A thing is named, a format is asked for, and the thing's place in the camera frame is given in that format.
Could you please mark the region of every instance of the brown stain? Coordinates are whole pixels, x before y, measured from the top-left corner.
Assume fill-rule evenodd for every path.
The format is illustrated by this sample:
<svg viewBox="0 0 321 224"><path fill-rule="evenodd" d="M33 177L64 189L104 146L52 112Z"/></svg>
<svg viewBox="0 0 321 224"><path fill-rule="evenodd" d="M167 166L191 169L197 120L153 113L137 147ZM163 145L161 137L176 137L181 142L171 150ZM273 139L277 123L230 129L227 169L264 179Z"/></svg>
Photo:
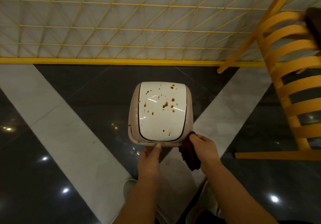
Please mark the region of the brown stain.
<svg viewBox="0 0 321 224"><path fill-rule="evenodd" d="M165 104L163 105L163 108L168 106L168 102L165 102Z"/></svg>

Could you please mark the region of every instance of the forearm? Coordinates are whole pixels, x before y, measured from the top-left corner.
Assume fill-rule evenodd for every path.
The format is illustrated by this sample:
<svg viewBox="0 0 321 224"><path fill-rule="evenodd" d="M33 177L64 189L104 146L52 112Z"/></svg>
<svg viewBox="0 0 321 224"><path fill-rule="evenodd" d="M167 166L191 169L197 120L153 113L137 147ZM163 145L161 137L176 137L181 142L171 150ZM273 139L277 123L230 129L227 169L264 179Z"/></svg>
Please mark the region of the forearm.
<svg viewBox="0 0 321 224"><path fill-rule="evenodd" d="M157 183L139 179L114 224L155 223Z"/></svg>
<svg viewBox="0 0 321 224"><path fill-rule="evenodd" d="M221 162L205 172L226 223L277 223Z"/></svg>

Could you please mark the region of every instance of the hand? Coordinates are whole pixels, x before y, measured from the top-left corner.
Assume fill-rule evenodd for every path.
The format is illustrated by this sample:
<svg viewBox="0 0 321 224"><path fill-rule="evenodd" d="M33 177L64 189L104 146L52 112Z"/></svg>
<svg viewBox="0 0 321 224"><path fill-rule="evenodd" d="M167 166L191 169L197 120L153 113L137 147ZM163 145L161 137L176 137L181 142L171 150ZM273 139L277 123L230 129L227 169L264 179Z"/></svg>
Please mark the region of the hand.
<svg viewBox="0 0 321 224"><path fill-rule="evenodd" d="M217 153L216 145L213 141L202 135L191 134L189 140L194 145L197 157L201 161L202 172L206 175L208 168L215 164L221 163Z"/></svg>
<svg viewBox="0 0 321 224"><path fill-rule="evenodd" d="M155 147L146 147L138 159L138 180L159 182L159 154L162 151L160 143Z"/></svg>

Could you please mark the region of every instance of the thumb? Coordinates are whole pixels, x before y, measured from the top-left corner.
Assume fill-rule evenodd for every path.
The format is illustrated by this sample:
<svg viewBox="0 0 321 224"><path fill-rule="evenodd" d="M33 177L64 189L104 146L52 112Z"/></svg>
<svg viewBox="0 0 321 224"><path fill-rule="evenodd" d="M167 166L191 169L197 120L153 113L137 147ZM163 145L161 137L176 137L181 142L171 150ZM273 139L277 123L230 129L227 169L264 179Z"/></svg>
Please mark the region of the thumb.
<svg viewBox="0 0 321 224"><path fill-rule="evenodd" d="M150 154L150 157L159 159L159 154L161 153L161 151L162 151L162 145L158 143L157 145L155 145L153 151Z"/></svg>
<svg viewBox="0 0 321 224"><path fill-rule="evenodd" d="M200 143L202 143L203 141L197 137L196 134L191 134L189 136L189 140L192 142L192 144L194 145L194 147L197 147Z"/></svg>

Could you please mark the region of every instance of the left hand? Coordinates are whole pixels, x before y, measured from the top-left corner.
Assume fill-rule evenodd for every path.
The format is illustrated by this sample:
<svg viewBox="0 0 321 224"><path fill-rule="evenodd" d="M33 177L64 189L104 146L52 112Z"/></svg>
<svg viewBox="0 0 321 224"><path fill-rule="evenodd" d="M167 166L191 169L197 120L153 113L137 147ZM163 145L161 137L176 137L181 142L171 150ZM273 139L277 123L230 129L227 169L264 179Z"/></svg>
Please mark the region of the left hand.
<svg viewBox="0 0 321 224"><path fill-rule="evenodd" d="M159 181L159 154L162 151L160 143L152 147L146 147L138 159L138 180L146 179Z"/></svg>

